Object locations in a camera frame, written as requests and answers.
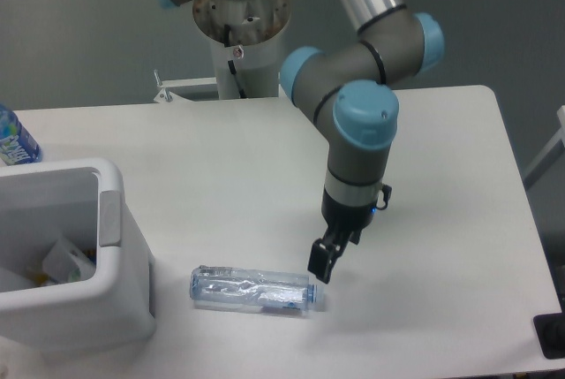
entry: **gray wall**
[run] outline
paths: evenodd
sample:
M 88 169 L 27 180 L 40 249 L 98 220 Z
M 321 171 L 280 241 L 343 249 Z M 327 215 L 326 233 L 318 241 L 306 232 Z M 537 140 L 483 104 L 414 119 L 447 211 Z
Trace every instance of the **gray wall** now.
M 491 87 L 523 170 L 565 104 L 565 0 L 405 1 L 440 21 L 448 46 L 442 65 L 397 87 Z M 291 2 L 290 49 L 355 40 L 338 0 Z M 190 7 L 162 11 L 155 0 L 0 0 L 0 39 L 0 100 L 14 109 L 150 102 L 154 68 L 164 80 L 213 74 Z M 546 247 L 565 262 L 564 166 L 529 196 Z

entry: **metal bracket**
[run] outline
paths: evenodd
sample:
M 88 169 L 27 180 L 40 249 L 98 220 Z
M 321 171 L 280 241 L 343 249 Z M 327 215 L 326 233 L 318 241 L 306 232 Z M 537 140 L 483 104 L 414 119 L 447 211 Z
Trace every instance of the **metal bracket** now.
M 539 151 L 524 172 L 524 188 L 529 190 L 565 153 L 565 105 L 557 111 L 561 128 Z
M 189 102 L 189 99 L 183 98 L 174 93 L 173 90 L 182 90 L 183 94 L 198 94 L 206 92 L 214 92 L 217 90 L 217 82 L 215 77 L 206 77 L 202 79 L 185 79 L 185 80 L 163 80 L 159 77 L 159 72 L 154 70 L 155 82 L 159 93 L 154 98 L 155 102 Z

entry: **trash in bin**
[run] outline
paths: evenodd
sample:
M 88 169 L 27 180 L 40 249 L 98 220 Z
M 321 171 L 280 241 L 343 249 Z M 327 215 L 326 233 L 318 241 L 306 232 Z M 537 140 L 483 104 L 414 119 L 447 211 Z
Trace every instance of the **trash in bin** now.
M 96 271 L 96 265 L 65 238 L 60 238 L 51 248 L 42 267 L 43 272 L 59 284 L 88 280 Z

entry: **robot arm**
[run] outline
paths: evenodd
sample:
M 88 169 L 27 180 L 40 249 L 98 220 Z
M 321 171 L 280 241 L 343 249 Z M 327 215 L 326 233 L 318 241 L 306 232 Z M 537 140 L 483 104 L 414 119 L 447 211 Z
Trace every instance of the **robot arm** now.
M 379 194 L 385 203 L 390 197 L 382 179 L 399 106 L 386 85 L 432 67 L 444 52 L 439 25 L 428 14 L 413 15 L 403 0 L 342 2 L 358 42 L 332 55 L 297 49 L 281 69 L 287 96 L 329 143 L 322 198 L 328 229 L 313 243 L 308 264 L 325 283 L 348 243 L 358 244 L 373 220 Z

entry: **white cylindrical robot base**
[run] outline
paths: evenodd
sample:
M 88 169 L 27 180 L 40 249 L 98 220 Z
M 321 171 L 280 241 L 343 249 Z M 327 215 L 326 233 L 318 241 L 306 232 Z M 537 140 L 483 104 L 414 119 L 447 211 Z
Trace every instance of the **white cylindrical robot base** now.
M 277 97 L 283 31 L 266 42 L 232 46 L 209 39 L 220 99 Z

